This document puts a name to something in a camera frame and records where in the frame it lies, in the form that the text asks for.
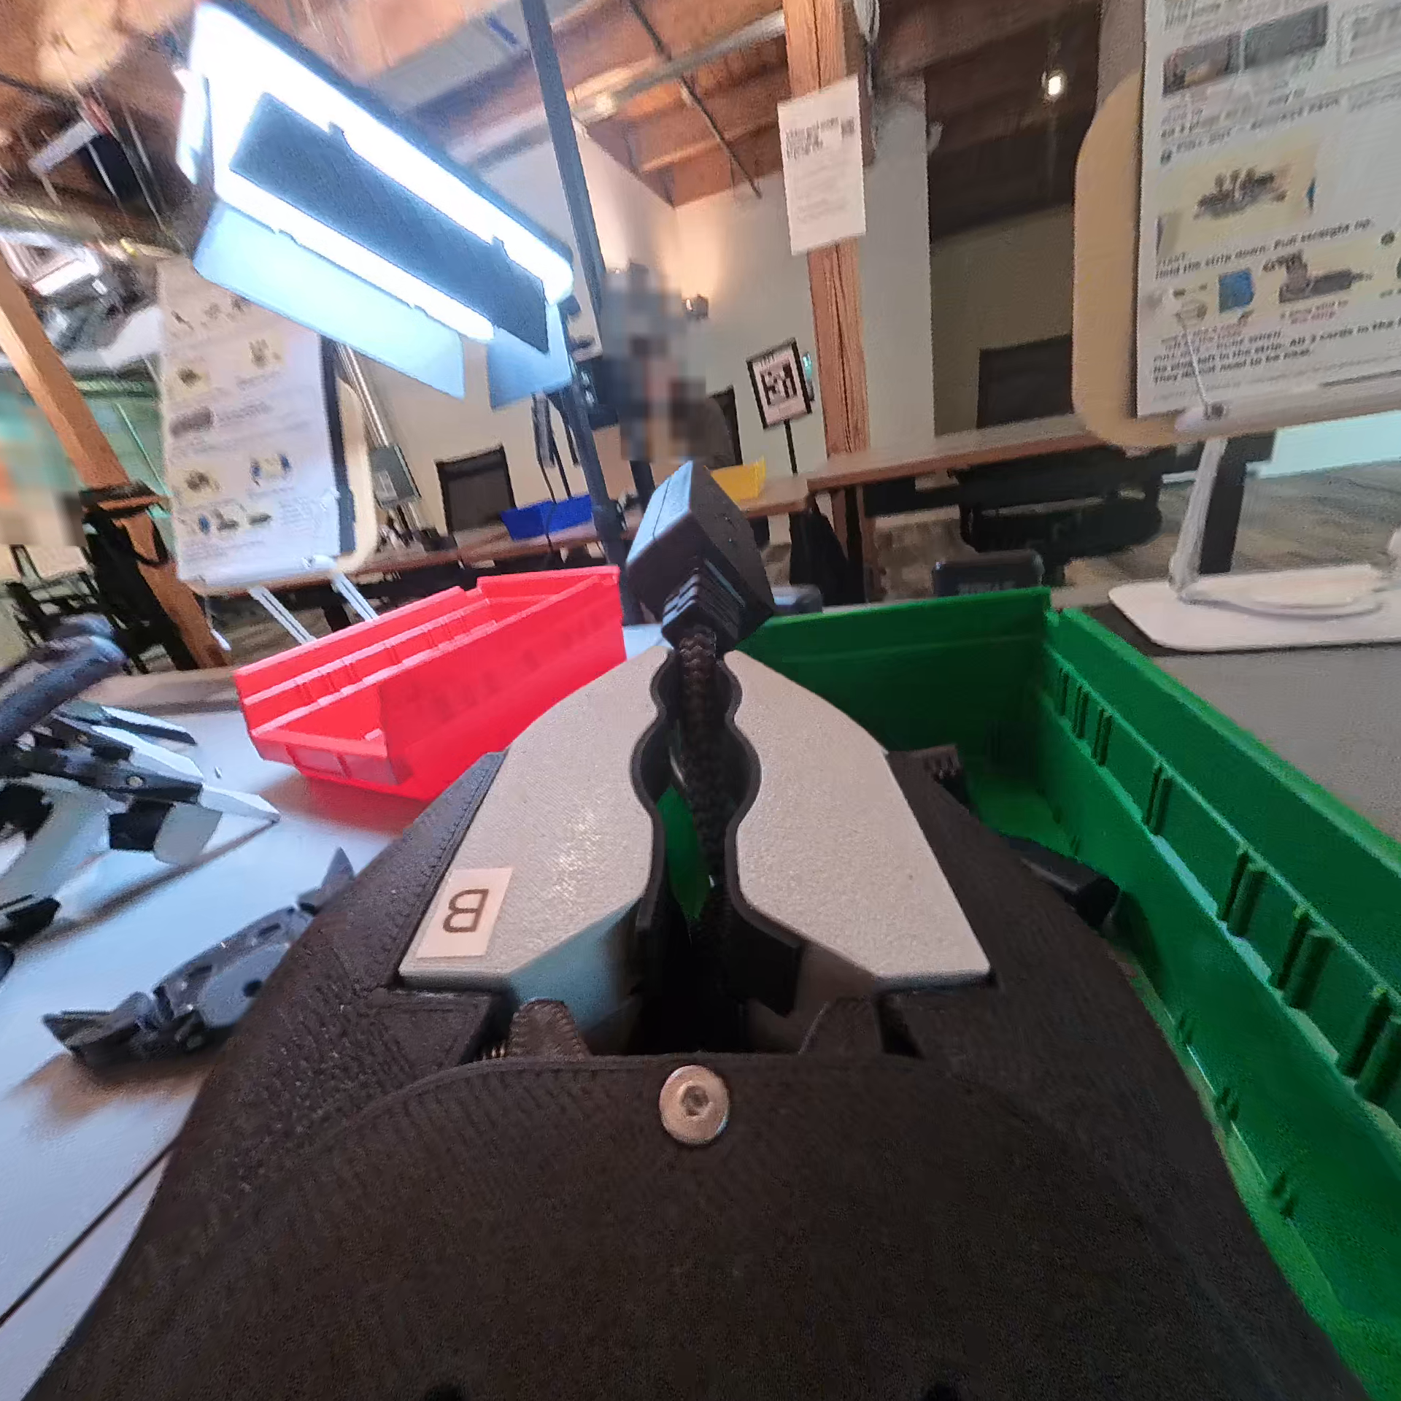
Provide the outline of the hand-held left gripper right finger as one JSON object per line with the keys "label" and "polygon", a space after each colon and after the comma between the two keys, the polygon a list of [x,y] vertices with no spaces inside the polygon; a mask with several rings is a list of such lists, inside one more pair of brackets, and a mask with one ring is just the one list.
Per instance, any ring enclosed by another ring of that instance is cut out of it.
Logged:
{"label": "hand-held left gripper right finger", "polygon": [[925,837],[888,749],[816,691],[725,655],[734,728],[754,792],[734,824],[734,888],[746,918],[816,955],[804,994],[855,986],[977,984],[991,958]]}

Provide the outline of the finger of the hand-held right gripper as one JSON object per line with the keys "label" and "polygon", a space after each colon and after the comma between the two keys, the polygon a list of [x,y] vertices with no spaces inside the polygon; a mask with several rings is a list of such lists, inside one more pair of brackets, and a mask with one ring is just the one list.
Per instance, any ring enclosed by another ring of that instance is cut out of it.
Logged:
{"label": "finger of the hand-held right gripper", "polygon": [[199,858],[225,818],[261,824],[283,818],[256,794],[189,781],[128,781],[106,784],[106,797],[116,806],[107,814],[111,850],[148,852],[162,864]]}
{"label": "finger of the hand-held right gripper", "polygon": [[133,797],[199,797],[205,778],[185,756],[197,738],[172,721],[72,703],[35,723],[2,753],[2,781],[68,781]]}

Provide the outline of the green plastic bin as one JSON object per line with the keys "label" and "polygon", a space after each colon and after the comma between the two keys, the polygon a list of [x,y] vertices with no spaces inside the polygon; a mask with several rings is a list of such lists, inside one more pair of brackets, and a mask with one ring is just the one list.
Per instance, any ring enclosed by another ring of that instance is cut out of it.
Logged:
{"label": "green plastic bin", "polygon": [[[1398,845],[1121,635],[1034,592],[770,622],[876,740],[991,978],[824,998],[701,935],[730,1120],[670,1147],[629,1371],[670,1399],[1398,1399]],[[956,746],[964,811],[922,767]],[[1008,848],[1111,877],[1098,933]]]}

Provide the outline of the black flat angled plug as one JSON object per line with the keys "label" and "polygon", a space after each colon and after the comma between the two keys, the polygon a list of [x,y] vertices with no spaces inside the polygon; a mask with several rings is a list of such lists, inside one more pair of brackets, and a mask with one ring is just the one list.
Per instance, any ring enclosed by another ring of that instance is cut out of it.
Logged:
{"label": "black flat angled plug", "polygon": [[625,582],[679,646],[708,631],[730,652],[775,615],[750,523],[714,474],[681,464],[662,480],[634,535]]}

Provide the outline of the red plastic bin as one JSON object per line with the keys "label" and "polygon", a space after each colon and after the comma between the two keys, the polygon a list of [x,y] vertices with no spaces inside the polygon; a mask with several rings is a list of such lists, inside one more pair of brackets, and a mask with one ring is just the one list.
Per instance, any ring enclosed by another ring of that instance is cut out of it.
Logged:
{"label": "red plastic bin", "polygon": [[265,759],[432,801],[624,659],[622,570],[593,565],[452,585],[233,683]]}

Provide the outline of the black toothed plastic part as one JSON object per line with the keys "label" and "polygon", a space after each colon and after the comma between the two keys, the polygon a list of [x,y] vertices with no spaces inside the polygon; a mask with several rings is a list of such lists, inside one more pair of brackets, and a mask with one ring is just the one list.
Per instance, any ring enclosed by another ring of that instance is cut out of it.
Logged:
{"label": "black toothed plastic part", "polygon": [[93,1071],[220,1047],[314,918],[355,879],[347,852],[335,850],[316,888],[177,965],[150,991],[133,991],[112,1010],[51,1011],[43,1024]]}

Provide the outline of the wooden work desk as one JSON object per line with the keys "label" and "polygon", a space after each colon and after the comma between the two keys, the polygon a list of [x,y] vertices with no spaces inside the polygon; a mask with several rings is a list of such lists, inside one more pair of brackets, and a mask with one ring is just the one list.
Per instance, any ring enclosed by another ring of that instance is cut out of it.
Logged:
{"label": "wooden work desk", "polygon": [[[786,477],[775,480],[766,480],[762,490],[755,498],[740,501],[738,510],[746,518],[766,518],[766,515],[792,515],[800,513],[811,504],[811,485],[806,477]],[[381,550],[369,555],[356,569],[342,569],[342,575],[352,582],[376,581],[400,573],[415,573],[438,565],[470,565],[470,569],[488,569],[502,565],[519,559],[536,559],[548,553],[569,553],[576,548],[593,548],[598,546],[598,534],[593,523],[571,525],[567,530],[556,530],[538,538],[511,538],[507,525],[483,525],[480,530],[467,530],[457,538],[448,548],[438,550]]]}
{"label": "wooden work desk", "polygon": [[807,494],[830,501],[830,521],[852,570],[860,573],[862,600],[886,596],[878,563],[876,523],[920,510],[949,509],[969,470],[1024,465],[1069,450],[1104,449],[1072,413],[992,429],[939,434],[918,449],[844,450],[806,474]]}

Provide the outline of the white instruction poster board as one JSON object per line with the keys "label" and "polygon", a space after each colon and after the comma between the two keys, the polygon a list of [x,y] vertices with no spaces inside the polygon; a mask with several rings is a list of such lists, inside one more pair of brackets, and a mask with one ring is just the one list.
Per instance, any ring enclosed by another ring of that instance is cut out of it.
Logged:
{"label": "white instruction poster board", "polygon": [[177,575],[202,596],[329,577],[380,543],[369,440],[321,334],[158,266],[162,468]]}

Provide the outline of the blue plastic bin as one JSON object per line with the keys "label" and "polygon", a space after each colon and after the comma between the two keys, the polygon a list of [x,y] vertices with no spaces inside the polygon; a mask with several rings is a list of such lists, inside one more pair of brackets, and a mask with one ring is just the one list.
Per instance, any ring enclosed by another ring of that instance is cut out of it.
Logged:
{"label": "blue plastic bin", "polygon": [[533,501],[502,510],[502,523],[514,540],[553,538],[593,521],[592,496]]}

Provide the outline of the black office chair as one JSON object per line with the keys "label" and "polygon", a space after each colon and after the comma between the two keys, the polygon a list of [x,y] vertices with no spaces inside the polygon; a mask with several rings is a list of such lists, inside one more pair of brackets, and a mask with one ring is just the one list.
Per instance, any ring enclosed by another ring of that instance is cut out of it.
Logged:
{"label": "black office chair", "polygon": [[977,553],[1033,550],[1043,575],[1155,538],[1173,449],[1129,457],[1111,447],[984,464],[958,474],[961,535]]}
{"label": "black office chair", "polygon": [[499,525],[516,509],[516,490],[507,449],[491,447],[457,459],[437,460],[448,535]]}

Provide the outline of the black framed marker poster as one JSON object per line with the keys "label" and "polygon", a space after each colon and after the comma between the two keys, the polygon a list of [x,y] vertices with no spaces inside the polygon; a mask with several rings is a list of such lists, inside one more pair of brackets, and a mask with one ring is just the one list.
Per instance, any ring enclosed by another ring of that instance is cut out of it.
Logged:
{"label": "black framed marker poster", "polygon": [[749,357],[746,372],[766,432],[782,429],[812,413],[816,398],[811,377],[795,338],[786,338]]}

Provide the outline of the studio light panel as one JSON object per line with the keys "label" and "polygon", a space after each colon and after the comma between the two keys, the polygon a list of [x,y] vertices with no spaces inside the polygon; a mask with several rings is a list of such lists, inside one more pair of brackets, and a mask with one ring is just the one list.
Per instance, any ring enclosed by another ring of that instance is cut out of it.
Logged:
{"label": "studio light panel", "polygon": [[562,349],[569,247],[254,7],[195,7],[183,86],[205,281],[457,398],[467,341]]}

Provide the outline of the black tripod pole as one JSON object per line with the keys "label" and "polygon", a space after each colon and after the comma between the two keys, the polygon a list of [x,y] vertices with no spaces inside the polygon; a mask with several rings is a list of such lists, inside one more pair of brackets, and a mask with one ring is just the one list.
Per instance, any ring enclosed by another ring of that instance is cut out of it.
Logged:
{"label": "black tripod pole", "polygon": [[[597,313],[602,334],[610,329],[608,313],[617,307],[607,293],[607,268],[602,238],[593,220],[593,204],[585,186],[583,159],[578,150],[578,136],[573,129],[573,116],[569,108],[567,83],[562,75],[558,55],[552,37],[552,18],[546,3],[522,3],[524,25],[528,34],[528,50],[536,68],[536,79],[542,89],[542,104],[546,109],[546,125],[552,134],[552,150],[558,166],[562,190],[569,207],[573,243],[578,251],[585,292]],[[624,523],[614,496],[608,494],[602,454],[597,449],[593,429],[588,423],[583,388],[578,377],[571,378],[564,392],[567,423],[573,434],[573,443],[582,454],[583,478],[592,498],[593,525],[607,553],[607,561],[622,570],[622,600],[629,615],[639,615],[639,602],[630,592],[630,575],[625,573],[629,543],[624,538]]]}

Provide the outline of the printed instruction sheet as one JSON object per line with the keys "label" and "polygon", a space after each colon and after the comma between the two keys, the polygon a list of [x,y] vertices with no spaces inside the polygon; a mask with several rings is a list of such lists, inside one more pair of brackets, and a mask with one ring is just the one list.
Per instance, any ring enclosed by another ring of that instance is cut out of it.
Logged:
{"label": "printed instruction sheet", "polygon": [[1140,417],[1398,374],[1398,3],[1146,3]]}

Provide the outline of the wooden support post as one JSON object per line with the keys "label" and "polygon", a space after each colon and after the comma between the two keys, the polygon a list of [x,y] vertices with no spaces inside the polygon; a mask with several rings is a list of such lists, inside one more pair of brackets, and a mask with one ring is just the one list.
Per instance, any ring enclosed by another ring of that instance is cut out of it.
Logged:
{"label": "wooden support post", "polygon": [[[855,75],[844,3],[782,3],[791,100]],[[829,457],[871,447],[858,238],[807,255]]]}

